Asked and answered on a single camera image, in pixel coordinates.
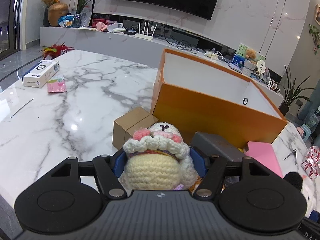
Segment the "dark grey gift box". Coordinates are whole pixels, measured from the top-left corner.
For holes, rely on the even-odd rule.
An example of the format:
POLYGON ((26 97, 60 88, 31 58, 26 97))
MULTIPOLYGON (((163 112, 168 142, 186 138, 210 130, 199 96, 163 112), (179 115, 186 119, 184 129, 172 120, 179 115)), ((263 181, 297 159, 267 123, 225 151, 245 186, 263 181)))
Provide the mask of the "dark grey gift box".
POLYGON ((245 156, 244 153, 217 134, 196 132, 190 146, 197 148, 206 156, 219 155, 228 161, 240 162, 245 156))

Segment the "brown cardboard box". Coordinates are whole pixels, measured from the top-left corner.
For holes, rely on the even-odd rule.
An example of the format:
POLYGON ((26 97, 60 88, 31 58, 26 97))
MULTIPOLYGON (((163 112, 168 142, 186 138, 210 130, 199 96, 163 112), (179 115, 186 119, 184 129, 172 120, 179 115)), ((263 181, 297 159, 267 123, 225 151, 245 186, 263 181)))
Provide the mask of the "brown cardboard box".
POLYGON ((149 128, 157 122, 158 119, 142 107, 132 109, 114 120, 112 145, 119 150, 136 130, 149 128))

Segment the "pink pouch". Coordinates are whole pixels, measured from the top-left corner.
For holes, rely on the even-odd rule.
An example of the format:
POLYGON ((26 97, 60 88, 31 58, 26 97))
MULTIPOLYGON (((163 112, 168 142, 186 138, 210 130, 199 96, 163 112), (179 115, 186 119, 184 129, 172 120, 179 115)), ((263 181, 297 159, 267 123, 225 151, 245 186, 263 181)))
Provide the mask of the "pink pouch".
POLYGON ((271 144, 266 142, 249 141, 244 153, 283 178, 283 173, 271 144))

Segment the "cream crochet doll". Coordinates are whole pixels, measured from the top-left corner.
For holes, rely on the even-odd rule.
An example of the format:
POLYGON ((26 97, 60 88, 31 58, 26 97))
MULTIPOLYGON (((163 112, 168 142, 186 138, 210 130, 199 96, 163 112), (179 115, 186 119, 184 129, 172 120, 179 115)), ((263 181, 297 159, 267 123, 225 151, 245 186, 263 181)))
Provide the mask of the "cream crochet doll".
POLYGON ((135 131, 123 150, 127 163, 119 181, 127 190, 188 190, 200 179, 190 147, 167 122, 135 131))

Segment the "large orange storage box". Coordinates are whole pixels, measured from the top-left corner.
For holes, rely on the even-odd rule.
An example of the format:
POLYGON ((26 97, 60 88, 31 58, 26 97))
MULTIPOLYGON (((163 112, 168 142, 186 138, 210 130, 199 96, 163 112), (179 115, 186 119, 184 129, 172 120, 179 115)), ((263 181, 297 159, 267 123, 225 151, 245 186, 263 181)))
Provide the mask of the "large orange storage box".
POLYGON ((196 132, 217 134, 237 148, 272 143, 287 120, 249 77, 197 56, 164 49, 151 113, 174 125, 185 142, 196 132))

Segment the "metal nail clipper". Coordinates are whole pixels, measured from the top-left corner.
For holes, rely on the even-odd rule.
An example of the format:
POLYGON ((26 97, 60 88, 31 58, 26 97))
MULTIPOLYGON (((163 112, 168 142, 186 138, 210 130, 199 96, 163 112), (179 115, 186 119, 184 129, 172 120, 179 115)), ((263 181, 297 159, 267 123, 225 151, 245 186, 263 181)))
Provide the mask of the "metal nail clipper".
POLYGON ((290 156, 294 157, 294 162, 295 165, 297 165, 297 150, 294 149, 290 154, 288 154, 283 160, 286 160, 287 158, 289 158, 290 156))

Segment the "pink sticky note pack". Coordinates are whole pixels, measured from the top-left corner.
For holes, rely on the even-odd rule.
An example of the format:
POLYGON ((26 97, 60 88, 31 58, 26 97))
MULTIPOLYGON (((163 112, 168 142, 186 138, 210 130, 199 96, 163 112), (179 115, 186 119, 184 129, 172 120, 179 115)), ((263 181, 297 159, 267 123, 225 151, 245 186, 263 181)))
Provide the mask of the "pink sticky note pack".
POLYGON ((65 78, 63 75, 52 77, 47 82, 48 93, 64 93, 67 92, 65 78))

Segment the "red white gift wrap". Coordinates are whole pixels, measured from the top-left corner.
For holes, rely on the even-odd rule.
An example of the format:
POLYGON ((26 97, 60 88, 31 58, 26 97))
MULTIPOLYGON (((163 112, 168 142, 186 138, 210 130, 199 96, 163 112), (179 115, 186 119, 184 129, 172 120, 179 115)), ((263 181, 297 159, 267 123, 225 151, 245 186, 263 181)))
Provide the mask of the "red white gift wrap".
POLYGON ((318 146, 311 146, 302 163, 301 166, 310 179, 314 180, 319 177, 319 160, 320 153, 318 146))

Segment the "white plush toy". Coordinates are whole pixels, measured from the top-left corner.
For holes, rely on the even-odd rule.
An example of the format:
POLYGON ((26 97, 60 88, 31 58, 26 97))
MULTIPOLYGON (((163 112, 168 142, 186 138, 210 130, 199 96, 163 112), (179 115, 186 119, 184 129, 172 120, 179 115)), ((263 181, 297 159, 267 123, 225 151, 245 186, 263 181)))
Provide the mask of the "white plush toy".
POLYGON ((316 194, 311 188, 311 180, 306 175, 297 172, 289 172, 284 179, 297 188, 305 197, 307 202, 307 210, 305 217, 319 224, 319 211, 317 210, 316 194))

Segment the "green potted plant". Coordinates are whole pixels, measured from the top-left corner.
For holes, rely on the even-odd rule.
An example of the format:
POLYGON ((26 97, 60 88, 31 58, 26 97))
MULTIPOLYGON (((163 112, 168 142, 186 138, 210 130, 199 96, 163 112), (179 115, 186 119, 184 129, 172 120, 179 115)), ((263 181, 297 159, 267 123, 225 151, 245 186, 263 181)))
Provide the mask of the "green potted plant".
POLYGON ((287 80, 287 85, 284 87, 279 84, 284 90, 284 100, 281 103, 279 110, 283 116, 285 116, 289 109, 291 103, 298 99, 303 99, 307 102, 310 102, 310 99, 307 96, 302 95, 302 92, 305 90, 315 90, 315 88, 302 88, 302 84, 304 84, 310 76, 306 77, 299 85, 296 86, 296 79, 292 79, 291 70, 285 65, 285 77, 287 80))

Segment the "thin metal rod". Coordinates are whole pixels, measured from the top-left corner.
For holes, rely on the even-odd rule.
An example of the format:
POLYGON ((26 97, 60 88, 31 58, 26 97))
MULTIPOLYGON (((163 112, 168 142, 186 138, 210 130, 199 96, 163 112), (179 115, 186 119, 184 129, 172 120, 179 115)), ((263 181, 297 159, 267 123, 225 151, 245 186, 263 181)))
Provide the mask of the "thin metal rod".
POLYGON ((21 111, 26 105, 28 105, 29 103, 31 103, 34 100, 34 98, 30 99, 28 102, 26 102, 25 104, 23 104, 19 109, 16 110, 16 112, 14 112, 10 118, 13 118, 19 111, 21 111))

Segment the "white power strip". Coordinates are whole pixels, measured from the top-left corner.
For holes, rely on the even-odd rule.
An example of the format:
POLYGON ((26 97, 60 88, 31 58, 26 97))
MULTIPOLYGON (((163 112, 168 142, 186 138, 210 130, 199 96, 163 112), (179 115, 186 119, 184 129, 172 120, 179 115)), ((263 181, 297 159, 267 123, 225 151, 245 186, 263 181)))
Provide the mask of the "white power strip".
POLYGON ((212 50, 209 50, 209 51, 205 51, 204 52, 204 55, 210 59, 213 59, 213 60, 218 60, 219 59, 219 56, 220 56, 220 53, 217 51, 217 52, 214 52, 212 50))

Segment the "white product box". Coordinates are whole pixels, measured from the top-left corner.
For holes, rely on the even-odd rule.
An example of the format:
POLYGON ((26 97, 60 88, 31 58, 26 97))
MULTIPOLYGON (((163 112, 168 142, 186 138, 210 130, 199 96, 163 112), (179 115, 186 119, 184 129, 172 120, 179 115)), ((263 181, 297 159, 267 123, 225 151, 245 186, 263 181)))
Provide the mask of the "white product box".
POLYGON ((60 62, 42 60, 22 76, 25 87, 42 88, 60 70, 60 62))

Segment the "small teddy bear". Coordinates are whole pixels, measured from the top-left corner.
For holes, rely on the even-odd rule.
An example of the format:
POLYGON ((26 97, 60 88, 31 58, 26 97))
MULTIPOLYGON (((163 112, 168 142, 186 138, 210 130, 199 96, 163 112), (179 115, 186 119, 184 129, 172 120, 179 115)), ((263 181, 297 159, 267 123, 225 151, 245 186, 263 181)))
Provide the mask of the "small teddy bear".
POLYGON ((255 57, 256 51, 251 48, 247 48, 245 58, 249 61, 255 61, 255 57))

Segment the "red feather toy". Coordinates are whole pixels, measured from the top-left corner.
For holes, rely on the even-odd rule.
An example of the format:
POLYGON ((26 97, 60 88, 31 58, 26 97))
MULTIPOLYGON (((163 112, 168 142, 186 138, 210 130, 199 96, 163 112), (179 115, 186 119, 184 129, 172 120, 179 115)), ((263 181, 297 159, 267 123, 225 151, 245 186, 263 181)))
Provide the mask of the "red feather toy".
POLYGON ((40 52, 43 60, 45 60, 46 58, 52 60, 72 50, 74 50, 73 47, 66 46, 63 43, 53 44, 52 46, 41 49, 40 52))

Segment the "white wifi router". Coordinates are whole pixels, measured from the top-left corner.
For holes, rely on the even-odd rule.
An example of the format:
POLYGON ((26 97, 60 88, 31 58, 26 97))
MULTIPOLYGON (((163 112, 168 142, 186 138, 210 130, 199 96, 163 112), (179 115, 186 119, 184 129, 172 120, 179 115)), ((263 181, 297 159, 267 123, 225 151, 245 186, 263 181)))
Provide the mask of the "white wifi router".
POLYGON ((154 37, 156 28, 157 28, 157 25, 152 26, 151 29, 149 29, 149 22, 144 22, 143 29, 142 29, 142 23, 139 21, 138 32, 134 34, 134 37, 151 41, 154 37))

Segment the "golden vase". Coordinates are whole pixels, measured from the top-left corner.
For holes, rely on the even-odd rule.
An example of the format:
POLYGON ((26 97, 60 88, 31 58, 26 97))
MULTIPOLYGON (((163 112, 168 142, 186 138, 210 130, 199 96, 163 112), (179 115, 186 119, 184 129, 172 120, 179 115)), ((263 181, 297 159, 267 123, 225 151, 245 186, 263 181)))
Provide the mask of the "golden vase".
POLYGON ((66 3, 54 3, 48 8, 48 21, 52 27, 57 27, 61 16, 66 16, 68 5, 66 3))

